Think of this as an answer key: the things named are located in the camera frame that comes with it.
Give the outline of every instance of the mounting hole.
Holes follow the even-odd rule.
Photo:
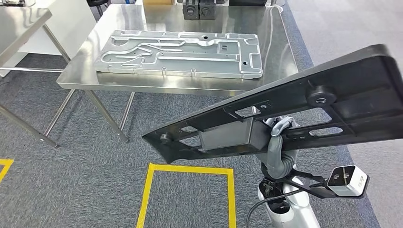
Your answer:
[[[324,103],[326,103],[326,98],[318,98],[315,100],[315,102],[317,104],[324,104]]]

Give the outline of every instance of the yellow tape square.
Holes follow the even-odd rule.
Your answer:
[[[7,171],[9,170],[11,164],[13,164],[14,159],[0,159],[0,165],[3,166],[3,169],[0,171],[0,183],[3,177],[6,175]]]
[[[229,228],[236,228],[235,217],[235,187],[234,187],[234,172],[232,169],[226,168],[210,168],[210,167],[195,167],[195,166],[178,166],[178,165],[157,165],[152,164],[148,166],[147,177],[145,178],[143,199],[140,207],[140,213],[137,219],[136,228],[143,228],[145,222],[145,215],[147,213],[148,199],[151,191],[151,184],[153,183],[154,171],[169,171],[169,172],[192,172],[192,173],[206,173],[206,174],[223,174],[227,175],[228,183],[228,216]]]

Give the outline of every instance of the floor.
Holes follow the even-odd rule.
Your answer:
[[[403,1],[288,0],[314,65],[371,44],[386,44],[403,69]],[[403,227],[403,140],[349,145],[371,176],[368,198],[383,228]]]

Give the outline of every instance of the black plastic part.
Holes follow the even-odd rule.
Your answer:
[[[230,6],[265,6],[267,0],[231,0]]]
[[[183,18],[185,20],[199,19],[199,0],[185,0],[183,3]]]
[[[183,18],[185,20],[214,20],[214,0],[185,0],[183,3]]]
[[[236,114],[248,107],[261,108],[254,121],[321,107],[329,122],[292,127],[282,132],[283,150],[335,146],[403,138],[403,82],[395,60],[383,45],[374,45],[287,78],[245,92],[146,133],[147,140],[171,163],[177,159],[206,159],[266,152],[248,146],[203,151],[179,140],[209,128],[245,121]],[[198,131],[181,131],[191,126]],[[312,135],[313,130],[338,127],[343,131]],[[160,137],[169,133],[171,142]],[[232,137],[223,135],[215,140]]]

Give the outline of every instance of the gray carpet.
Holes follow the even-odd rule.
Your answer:
[[[283,14],[298,68],[312,65],[289,11]],[[28,55],[26,67],[61,68],[61,57]],[[38,130],[44,131],[68,91],[56,83],[57,74],[12,72],[0,80],[0,103]],[[129,93],[97,92],[110,114],[120,120]],[[0,158],[15,162],[0,183],[1,228],[122,227],[136,225],[147,167],[164,163],[141,134],[159,124],[204,108],[225,97],[137,93],[124,132],[125,144],[81,91],[77,92],[50,137],[57,149],[37,141],[0,116]],[[323,121],[321,112],[295,114],[302,124]],[[345,148],[303,150],[297,166],[329,175],[349,162]],[[258,201],[262,175],[254,156],[176,161],[174,164],[233,168],[237,227],[244,226],[249,208]],[[227,181],[224,176],[157,171],[144,226],[228,227]],[[352,199],[311,197],[323,228],[361,228],[377,224],[370,205]],[[363,219],[362,211],[370,217]],[[251,227],[271,227],[263,207]]]

